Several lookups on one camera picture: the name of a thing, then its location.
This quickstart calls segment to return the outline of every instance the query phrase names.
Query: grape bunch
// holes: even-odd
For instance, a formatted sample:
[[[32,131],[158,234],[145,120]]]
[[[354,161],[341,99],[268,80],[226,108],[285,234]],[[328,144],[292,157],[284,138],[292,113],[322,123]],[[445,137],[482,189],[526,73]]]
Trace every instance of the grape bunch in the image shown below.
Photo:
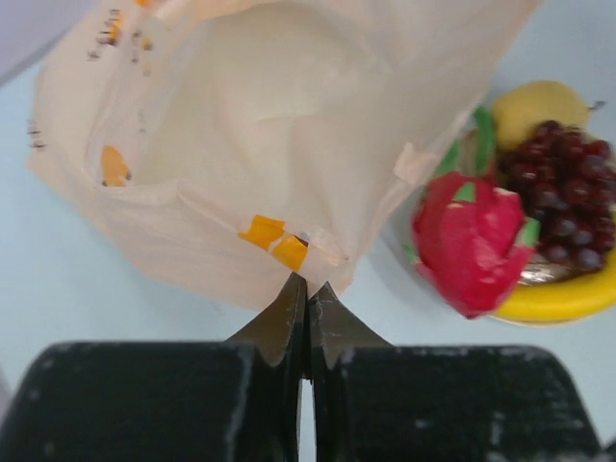
[[[548,261],[579,272],[604,268],[615,245],[611,156],[608,142],[589,140],[577,127],[554,120],[499,155],[506,187],[520,195],[526,214],[541,222],[539,252]]]

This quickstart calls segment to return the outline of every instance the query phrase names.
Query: orange tape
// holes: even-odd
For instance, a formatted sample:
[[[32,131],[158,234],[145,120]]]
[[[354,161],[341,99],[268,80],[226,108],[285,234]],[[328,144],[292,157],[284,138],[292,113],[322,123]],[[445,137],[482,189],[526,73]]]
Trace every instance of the orange tape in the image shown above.
[[[126,186],[124,180],[131,178],[131,170],[117,149],[104,146],[100,164],[103,169],[103,186]]]
[[[270,250],[271,243],[284,236],[284,227],[284,221],[256,215],[248,232],[240,233],[239,236],[267,252]]]
[[[271,255],[287,268],[299,272],[308,255],[308,247],[295,236],[289,236],[273,249]]]

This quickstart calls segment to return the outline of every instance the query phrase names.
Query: banana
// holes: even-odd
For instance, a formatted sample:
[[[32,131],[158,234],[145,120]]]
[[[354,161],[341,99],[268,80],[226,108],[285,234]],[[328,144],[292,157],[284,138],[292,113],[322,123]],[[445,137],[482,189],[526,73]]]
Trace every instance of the banana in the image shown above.
[[[492,105],[497,145],[513,149],[527,140],[539,123],[556,120],[585,128],[592,108],[570,87],[552,80],[537,80],[500,96]]]
[[[551,284],[518,286],[494,316],[523,323],[557,323],[594,315],[615,302],[616,250],[612,250],[601,272]]]

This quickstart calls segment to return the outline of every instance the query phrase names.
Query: grape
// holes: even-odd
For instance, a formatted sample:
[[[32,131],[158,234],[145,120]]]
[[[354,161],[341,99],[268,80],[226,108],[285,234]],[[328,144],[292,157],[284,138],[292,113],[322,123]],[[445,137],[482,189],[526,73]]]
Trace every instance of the grape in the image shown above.
[[[590,245],[593,242],[593,227],[588,223],[580,223],[577,230],[571,235],[571,244],[577,246]]]
[[[614,231],[616,231],[616,224],[614,224],[614,220],[610,215],[594,217],[591,224],[595,229],[595,232],[598,233],[614,234]]]
[[[609,159],[612,155],[612,149],[609,142],[604,140],[589,142],[584,146],[584,152],[587,155],[598,156],[604,160]]]
[[[537,167],[537,179],[540,181],[556,181],[556,170],[551,164],[542,164]]]
[[[574,253],[574,263],[580,271],[591,272],[601,270],[603,259],[601,255],[592,248],[581,248]]]
[[[559,238],[571,236],[578,229],[576,217],[570,213],[560,214],[552,220],[548,233]]]
[[[599,179],[604,181],[610,181],[614,175],[614,172],[608,165],[603,165],[600,173]]]
[[[533,138],[545,148],[551,148],[562,135],[563,128],[555,120],[546,120],[535,128]]]
[[[556,187],[548,182],[538,183],[533,189],[533,202],[537,207],[554,207],[560,200]]]
[[[599,253],[607,253],[614,249],[615,244],[613,233],[601,233],[595,237],[593,248]]]
[[[587,180],[597,180],[604,175],[605,161],[599,156],[586,156],[579,164],[579,173]]]
[[[582,138],[578,133],[566,133],[558,143],[558,151],[568,161],[577,163],[584,158]]]
[[[590,202],[595,207],[609,209],[614,200],[615,194],[611,189],[598,187],[590,192]]]
[[[616,245],[611,156],[606,141],[588,140],[581,129],[554,120],[539,124],[515,152],[500,155],[507,188],[542,224],[538,248],[548,261],[581,272],[606,265],[605,255]]]
[[[511,168],[511,178],[520,183],[532,183],[537,179],[537,169],[532,164],[519,163]]]
[[[590,185],[582,179],[575,178],[563,185],[565,200],[576,205],[583,203],[590,195]]]
[[[524,156],[525,160],[531,163],[537,163],[546,157],[546,149],[540,142],[535,140],[525,141],[518,146],[517,151]]]
[[[562,197],[558,197],[558,200],[556,201],[556,203],[552,206],[553,209],[559,211],[559,212],[567,212],[569,210],[569,204],[563,200]]]
[[[536,207],[536,206],[529,206],[529,207],[525,207],[528,210],[528,216],[531,218],[535,218],[538,219],[540,222],[543,221],[544,219],[546,219],[547,216],[547,212],[546,209],[542,208],[542,207]]]
[[[612,191],[612,194],[616,196],[616,180],[605,180],[603,181],[606,189]]]
[[[547,245],[542,254],[546,260],[558,265],[564,265],[570,259],[569,250],[562,244]]]
[[[503,173],[507,173],[509,169],[513,167],[515,164],[516,158],[518,156],[515,152],[503,152],[499,155],[499,170]]]

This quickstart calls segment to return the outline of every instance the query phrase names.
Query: orange sticker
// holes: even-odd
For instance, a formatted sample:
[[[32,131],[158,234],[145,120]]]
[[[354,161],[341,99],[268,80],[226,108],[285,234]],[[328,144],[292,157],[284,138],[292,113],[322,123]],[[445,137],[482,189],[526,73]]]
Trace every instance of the orange sticker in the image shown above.
[[[294,272],[299,272],[308,255],[308,247],[295,236],[289,236],[271,252],[273,258]]]
[[[245,241],[249,241],[263,248],[266,252],[270,249],[271,243],[282,238],[285,234],[285,222],[256,215],[247,233],[240,233],[239,236]]]
[[[131,179],[131,170],[124,162],[124,158],[113,146],[103,147],[100,157],[103,168],[103,186],[126,186],[124,180]]]
[[[110,45],[117,44],[119,40],[119,36],[122,33],[122,25],[124,24],[124,19],[119,14],[117,17],[111,19],[111,26],[109,29],[108,42]]]

